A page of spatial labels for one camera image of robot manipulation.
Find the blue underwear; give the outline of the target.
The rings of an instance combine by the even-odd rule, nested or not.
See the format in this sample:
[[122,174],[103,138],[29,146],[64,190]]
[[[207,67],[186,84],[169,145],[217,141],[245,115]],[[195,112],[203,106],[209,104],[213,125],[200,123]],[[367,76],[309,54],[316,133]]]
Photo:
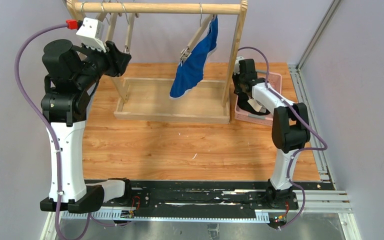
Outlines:
[[210,19],[206,36],[193,48],[186,60],[178,64],[169,97],[178,99],[203,80],[207,58],[216,50],[219,33],[218,16]]

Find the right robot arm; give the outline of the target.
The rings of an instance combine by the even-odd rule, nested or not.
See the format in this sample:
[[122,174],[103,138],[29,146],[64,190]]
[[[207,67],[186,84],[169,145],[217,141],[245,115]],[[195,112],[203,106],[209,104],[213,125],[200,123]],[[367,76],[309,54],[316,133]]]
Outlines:
[[255,100],[272,114],[271,138],[275,145],[274,172],[262,200],[275,205],[293,198],[291,179],[299,150],[310,141],[310,131],[305,127],[308,109],[304,103],[294,103],[276,91],[265,78],[258,77],[253,59],[242,56],[235,60],[232,75],[235,90]]

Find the grey underwear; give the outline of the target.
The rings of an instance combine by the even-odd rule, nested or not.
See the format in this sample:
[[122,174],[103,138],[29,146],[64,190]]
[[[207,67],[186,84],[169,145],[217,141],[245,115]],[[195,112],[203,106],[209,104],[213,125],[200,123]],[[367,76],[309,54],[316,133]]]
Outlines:
[[253,98],[249,98],[247,100],[247,103],[252,107],[252,109],[257,112],[257,113],[260,113],[260,114],[269,114],[270,112],[267,110],[267,108],[265,106],[263,106],[261,103],[259,103],[257,100],[253,99]]

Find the wooden hanger with blue underwear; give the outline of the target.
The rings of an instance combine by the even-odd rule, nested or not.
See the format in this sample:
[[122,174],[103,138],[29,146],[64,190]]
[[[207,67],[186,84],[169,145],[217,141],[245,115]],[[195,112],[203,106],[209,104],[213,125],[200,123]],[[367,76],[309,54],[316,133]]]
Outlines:
[[199,28],[197,29],[197,31],[195,32],[195,34],[193,35],[189,43],[186,45],[186,47],[181,51],[180,58],[179,58],[180,66],[189,58],[192,50],[196,47],[202,35],[204,34],[204,31],[209,27],[210,23],[217,16],[216,14],[209,14],[203,20],[203,7],[201,2],[199,3],[199,8],[200,8]]

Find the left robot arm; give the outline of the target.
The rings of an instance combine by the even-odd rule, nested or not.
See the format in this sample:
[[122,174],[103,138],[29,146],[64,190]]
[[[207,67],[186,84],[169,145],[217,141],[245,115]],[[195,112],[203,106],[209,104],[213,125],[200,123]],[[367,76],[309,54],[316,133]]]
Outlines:
[[107,41],[102,50],[85,44],[76,46],[67,39],[54,40],[44,47],[42,62],[47,75],[41,116],[55,154],[51,158],[50,191],[40,202],[42,211],[92,213],[107,201],[128,202],[132,197],[127,178],[86,184],[83,175],[83,136],[92,99],[88,91],[102,76],[124,74],[130,60],[131,55],[119,51],[112,41]]

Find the black underwear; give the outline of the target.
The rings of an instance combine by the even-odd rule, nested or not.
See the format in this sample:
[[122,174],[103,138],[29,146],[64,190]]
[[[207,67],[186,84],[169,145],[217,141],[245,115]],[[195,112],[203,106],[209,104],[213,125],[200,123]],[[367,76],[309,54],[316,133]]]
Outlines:
[[248,99],[249,99],[248,96],[242,96],[242,95],[237,96],[237,106],[238,106],[240,109],[242,109],[242,110],[244,110],[244,111],[247,111],[247,112],[249,112],[249,113],[251,113],[251,114],[253,114],[253,115],[257,115],[257,116],[266,116],[266,115],[269,115],[269,114],[270,114],[270,112],[269,112],[269,114],[263,114],[263,113],[255,112],[255,111],[252,109],[252,107],[248,104],[248,102],[247,102]]

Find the wooden hanger with grey underwear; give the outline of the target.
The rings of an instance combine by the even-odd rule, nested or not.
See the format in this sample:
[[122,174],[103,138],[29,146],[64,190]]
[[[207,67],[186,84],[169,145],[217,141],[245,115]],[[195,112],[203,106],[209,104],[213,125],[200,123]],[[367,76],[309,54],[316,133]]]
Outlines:
[[132,42],[132,36],[133,36],[133,29],[134,29],[134,23],[135,19],[139,18],[139,13],[127,13],[126,8],[123,2],[120,2],[123,12],[119,13],[119,16],[125,16],[126,22],[127,22],[127,31],[126,31],[126,38],[125,38],[125,44],[124,44],[124,53],[130,54],[131,53],[131,42]]

